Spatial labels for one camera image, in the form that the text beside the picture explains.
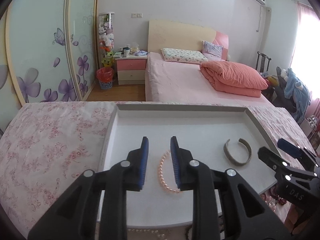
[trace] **purple flower decal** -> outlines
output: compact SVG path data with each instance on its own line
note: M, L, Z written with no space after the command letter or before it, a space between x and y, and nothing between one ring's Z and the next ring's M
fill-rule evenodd
M73 87L71 78L69 80L69 84L65 79L61 80L59 87L58 87L58 91L59 91L59 93L64 94L61 101L67 102L69 100L69 98L71 101L76 100L76 92Z
M89 63L87 62L87 60L88 60L87 55L84 55L83 59L81 57L78 58L77 64L80 67L78 73L80 76L83 76L84 70L88 70L89 68Z
M41 102L53 102L58 99L58 92L57 91L51 92L50 88L46 89L43 95L45 100L42 100Z
M8 66L0 65L0 89L3 88L5 82L7 81L8 74Z
M60 63L60 59L57 57L57 58L54 60L53 67L56 67L57 65L59 65L59 63Z
M80 83L79 88L80 88L82 97L84 97L84 94L88 91L87 81L85 80L83 84Z
M52 42L52 44L54 44L55 42L62 45L62 46L64 46L66 44L66 42L64 40L63 31L60 28L57 28L57 32L54 33L54 41Z
M73 34L70 36L71 42L73 41ZM78 41L74 41L72 43L74 46L78 46L79 42Z
M35 68L29 68L24 76L24 80L21 77L17 77L17 81L23 95L23 98L26 103L29 102L28 96L36 98L40 94L41 85L39 82L36 82L36 79L39 75L38 70Z

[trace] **mug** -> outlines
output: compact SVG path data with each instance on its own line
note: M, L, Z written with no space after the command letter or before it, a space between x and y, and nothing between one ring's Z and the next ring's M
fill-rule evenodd
M128 47L123 48L123 56L129 57L130 49Z

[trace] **nightstand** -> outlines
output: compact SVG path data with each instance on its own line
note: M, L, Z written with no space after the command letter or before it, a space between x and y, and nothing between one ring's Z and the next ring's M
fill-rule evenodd
M144 75L148 56L117 57L119 85L144 84Z

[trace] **red trash bin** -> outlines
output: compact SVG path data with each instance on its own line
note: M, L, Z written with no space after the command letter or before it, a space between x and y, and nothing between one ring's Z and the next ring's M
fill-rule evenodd
M110 89L112 88L112 78L114 70L111 67L103 67L97 70L97 78L101 89Z

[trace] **chair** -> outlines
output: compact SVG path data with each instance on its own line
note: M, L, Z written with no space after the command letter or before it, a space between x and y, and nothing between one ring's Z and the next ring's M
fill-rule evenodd
M260 64L260 73L263 73L264 72L264 65L266 63L266 59L268 59L267 71L269 70L269 64L270 64L271 57L268 57L266 54L263 54L263 53L258 51L258 59L257 59L256 70L258 70L258 64L259 64L260 56L262 57L261 58L261 64Z

